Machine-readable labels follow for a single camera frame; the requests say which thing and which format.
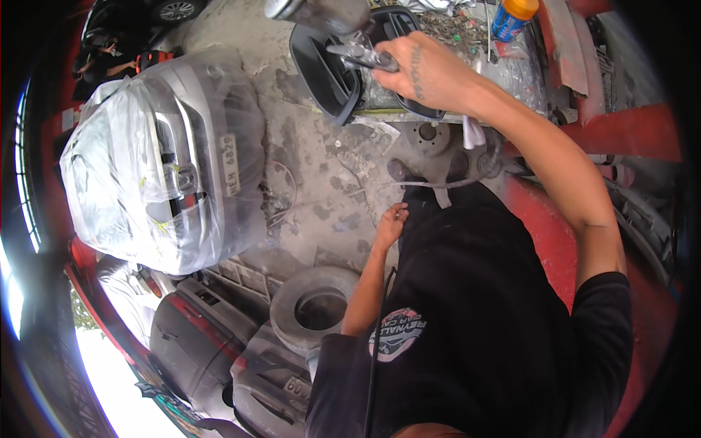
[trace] blue spray can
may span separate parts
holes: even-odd
[[[508,43],[516,38],[538,10],[538,0],[503,0],[491,21],[494,38]]]

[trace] shirt logo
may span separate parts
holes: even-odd
[[[405,307],[395,310],[382,319],[380,328],[380,345],[377,352],[377,360],[380,362],[392,362],[403,352],[407,351],[414,341],[421,335],[426,321],[421,320],[421,315],[413,309]],[[375,348],[375,331],[368,339],[368,351],[372,356]]]

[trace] concrete floor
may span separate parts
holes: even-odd
[[[285,280],[312,266],[334,265],[360,272],[367,260],[382,213],[401,201],[397,186],[374,187],[391,182],[386,163],[399,157],[431,182],[443,182],[461,133],[452,143],[426,148],[407,141],[402,131],[417,125],[368,121],[339,127],[315,108],[290,57],[288,39],[292,24],[269,20],[264,0],[212,0],[193,21],[183,23],[170,36],[186,53],[210,46],[238,49],[243,69],[251,78],[266,118],[263,146],[269,160],[286,165],[297,183],[296,207],[284,221],[272,226],[258,245],[239,259],[265,274]],[[447,133],[447,125],[440,131]],[[472,162],[480,151],[473,154]],[[266,184],[280,198],[278,209],[290,205],[293,189],[284,168],[266,166]],[[493,181],[499,193],[503,174]],[[347,196],[367,188],[364,193]],[[444,191],[437,192],[447,206]],[[396,266],[396,245],[388,257],[388,269]]]

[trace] shoe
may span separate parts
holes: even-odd
[[[387,162],[387,172],[396,182],[404,182],[411,176],[411,170],[399,158]]]
[[[446,180],[453,179],[457,181],[463,179],[468,174],[468,170],[470,170],[470,159],[468,155],[463,151],[456,152],[450,160],[450,170],[448,170],[448,177]]]

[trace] license plate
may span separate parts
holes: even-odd
[[[285,384],[285,391],[294,394],[297,397],[308,399],[311,394],[311,386],[299,380],[297,377],[290,377]]]
[[[224,164],[224,186],[226,195],[234,196],[241,190],[241,180],[238,176],[238,155],[236,153],[236,137],[233,134],[219,138]]]

